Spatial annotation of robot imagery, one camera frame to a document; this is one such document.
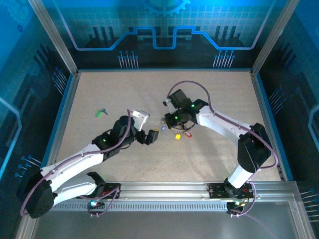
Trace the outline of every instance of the cable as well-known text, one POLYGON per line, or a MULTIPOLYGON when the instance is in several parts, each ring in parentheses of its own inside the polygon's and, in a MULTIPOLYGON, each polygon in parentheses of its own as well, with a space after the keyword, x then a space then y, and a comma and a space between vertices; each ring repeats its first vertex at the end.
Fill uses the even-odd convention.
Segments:
POLYGON ((241 217, 241 216, 247 214, 247 213, 253 208, 253 206, 254 206, 254 204, 255 204, 255 201, 256 201, 256 194, 257 194, 256 186, 255 186, 255 184, 254 184, 252 181, 249 181, 248 183, 250 183, 250 184, 253 186, 253 188, 254 188, 253 202, 251 203, 251 205, 250 205, 250 207, 248 208, 247 211, 245 211, 245 212, 243 212, 243 213, 241 213, 241 214, 238 215, 239 217, 241 217))
POLYGON ((131 146, 132 143, 129 144, 129 146, 126 146, 125 148, 121 148, 121 149, 127 149, 131 146))
POLYGON ((119 191, 120 191, 119 188, 116 188, 116 189, 113 189, 113 190, 112 190, 111 192, 109 192, 108 194, 103 195, 103 197, 107 197, 107 196, 109 196, 109 195, 111 195, 112 193, 115 192, 115 194, 114 194, 114 196, 113 196, 113 198, 112 198, 110 204, 107 206, 107 208, 106 208, 103 212, 93 214, 93 213, 88 209, 88 213, 90 213, 92 217, 99 217, 99 216, 105 214, 105 213, 109 210, 109 208, 111 207, 111 204, 113 203, 113 201, 114 201, 114 199, 116 198, 116 196, 117 196, 117 194, 119 193, 119 191))
POLYGON ((243 130, 249 132, 251 135, 255 136, 259 141, 261 141, 261 142, 271 151, 271 153, 274 155, 275 163, 274 163, 273 165, 270 165, 270 166, 260 167, 259 169, 273 168, 273 167, 276 167, 276 166, 277 166, 277 164, 278 164, 278 162, 279 162, 279 160, 278 160, 278 155, 277 155, 277 153, 273 150, 273 148, 272 148, 266 141, 264 141, 259 135, 257 135, 257 134, 256 134, 255 132, 253 132, 252 130, 250 130, 250 129, 248 129, 248 128, 246 128, 246 127, 244 127, 244 126, 242 126, 242 125, 240 125, 240 124, 238 124, 238 123, 236 123, 236 122, 233 122, 233 121, 231 121, 231 120, 225 118, 224 116, 221 116, 219 113, 216 113, 216 111, 213 109, 213 107, 212 107, 212 105, 211 105, 210 94, 209 94, 208 90, 207 90, 202 84, 200 84, 200 83, 198 83, 198 82, 196 82, 196 81, 180 81, 180 82, 178 82, 178 83, 176 83, 175 85, 172 86, 172 88, 171 88, 170 91, 168 92, 168 95, 167 95, 166 98, 168 98, 168 97, 170 96, 170 93, 172 92, 172 90, 173 90, 177 85, 182 84, 182 83, 193 83, 193 84, 196 84, 196 85, 202 87, 203 90, 204 90, 204 91, 206 92, 206 94, 207 94, 209 108, 210 108, 210 110, 212 111, 212 113, 213 113, 215 116, 217 116, 217 117, 219 117, 220 119, 222 119, 222 120, 224 120, 224 121, 226 121, 226 122, 232 124, 232 125, 235 126, 235 127, 242 128, 243 130))
POLYGON ((25 206, 27 204, 27 202, 29 201, 30 197, 32 196, 32 194, 34 193, 34 191, 37 189, 37 187, 44 181, 46 180, 49 176, 51 176, 52 174, 55 173, 56 170, 58 170, 60 167, 62 167, 63 165, 65 165, 66 163, 76 159, 76 158, 79 158, 79 157, 84 157, 86 155, 89 155, 89 154, 99 154, 99 153, 105 153, 105 152, 108 152, 108 151, 111 151, 115 148, 117 148, 118 146, 121 145, 121 143, 123 143, 124 139, 126 138, 126 136, 128 135, 128 133, 130 132, 130 129, 131 129, 131 114, 130 114, 130 110, 127 110, 128 112, 128 116, 129 116, 129 120, 128 120, 128 125, 127 125, 127 128, 125 130, 125 133, 123 135, 123 137, 120 139, 120 141, 110 147, 110 148, 107 148, 107 149, 103 149, 103 150, 97 150, 97 151, 92 151, 92 152, 86 152, 86 153, 83 153, 83 154, 78 154, 78 155, 75 155, 73 157, 70 157, 68 158, 67 160, 63 161, 62 163, 60 163, 59 165, 57 165, 55 168, 53 168, 50 172, 48 172, 46 175, 44 175, 37 183, 36 185, 34 185, 34 187, 30 190, 30 192, 28 193, 28 195, 26 196, 22 206, 21 206, 21 209, 20 209, 20 215, 23 217, 24 215, 27 215, 27 213, 24 213, 24 210, 25 210, 25 206))
POLYGON ((181 127, 185 130, 185 131, 189 131, 191 128, 193 128, 196 124, 194 123, 191 127, 185 128, 185 124, 182 124, 181 127))
MULTIPOLYGON (((231 211, 236 212, 236 213, 239 213, 239 214, 241 213, 241 211, 236 210, 236 209, 231 209, 231 211)), ((251 215, 249 215, 249 214, 246 214, 246 216, 249 217, 250 219, 256 221, 257 223, 259 223, 259 224, 260 224, 264 229, 266 229, 275 239, 279 239, 279 238, 276 237, 276 236, 272 233, 272 231, 271 231, 268 227, 266 227, 260 220, 258 220, 257 218, 255 218, 255 217, 253 217, 253 216, 251 216, 251 215)))

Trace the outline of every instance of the white robotic arm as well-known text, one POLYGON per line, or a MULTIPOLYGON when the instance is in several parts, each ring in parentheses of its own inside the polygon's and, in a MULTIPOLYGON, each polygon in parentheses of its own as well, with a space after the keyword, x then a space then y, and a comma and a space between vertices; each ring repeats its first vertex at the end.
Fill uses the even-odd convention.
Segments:
POLYGON ((112 129, 97 136, 91 144, 78 153, 58 163, 28 173, 19 186, 17 196, 21 202, 25 202, 27 198, 25 208, 29 215, 32 218, 40 217, 54 205, 74 197, 86 195, 94 198, 100 196, 103 193, 105 181, 96 172, 82 176, 77 175, 115 156, 121 148, 130 145, 135 140, 146 145, 154 143, 159 132, 150 130, 149 134, 146 135, 142 130, 149 116, 143 111, 130 111, 131 126, 123 141, 121 140, 128 126, 128 116, 120 117, 112 129), (41 183, 34 192, 31 192, 30 196, 30 191, 40 181, 41 183))
POLYGON ((271 155, 263 143, 245 130, 245 128, 251 129, 270 144, 261 124, 249 125, 217 111, 212 112, 207 102, 202 100, 192 102, 182 90, 171 94, 163 103, 169 109, 169 113, 164 117, 168 128, 192 121, 225 136, 238 147, 238 165, 224 182, 230 194, 241 188, 271 155))

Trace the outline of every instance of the blue led light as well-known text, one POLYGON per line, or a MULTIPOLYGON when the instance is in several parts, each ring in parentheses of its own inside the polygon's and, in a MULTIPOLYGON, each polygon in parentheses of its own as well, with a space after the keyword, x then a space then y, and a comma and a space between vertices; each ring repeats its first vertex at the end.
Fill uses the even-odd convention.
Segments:
POLYGON ((91 201, 91 206, 92 206, 92 207, 95 207, 96 205, 98 205, 98 202, 97 202, 97 201, 91 201))

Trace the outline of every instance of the green key fob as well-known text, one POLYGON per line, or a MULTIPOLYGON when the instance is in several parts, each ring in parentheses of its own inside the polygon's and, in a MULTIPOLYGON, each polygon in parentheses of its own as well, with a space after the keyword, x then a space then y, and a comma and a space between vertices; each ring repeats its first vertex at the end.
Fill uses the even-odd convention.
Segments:
POLYGON ((99 117, 101 113, 102 113, 102 111, 98 111, 98 112, 96 113, 95 117, 96 117, 96 118, 99 117))

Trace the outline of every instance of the gear logo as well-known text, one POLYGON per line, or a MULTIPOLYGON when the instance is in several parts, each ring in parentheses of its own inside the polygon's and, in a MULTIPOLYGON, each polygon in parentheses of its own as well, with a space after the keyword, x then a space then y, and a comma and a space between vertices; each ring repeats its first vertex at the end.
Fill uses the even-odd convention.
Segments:
POLYGON ((28 0, 2 0, 1 3, 17 23, 21 24, 29 17, 28 0))
POLYGON ((189 4, 190 0, 142 0, 141 3, 150 14, 166 17, 173 16, 173 13, 179 14, 181 9, 185 10, 185 5, 189 4))

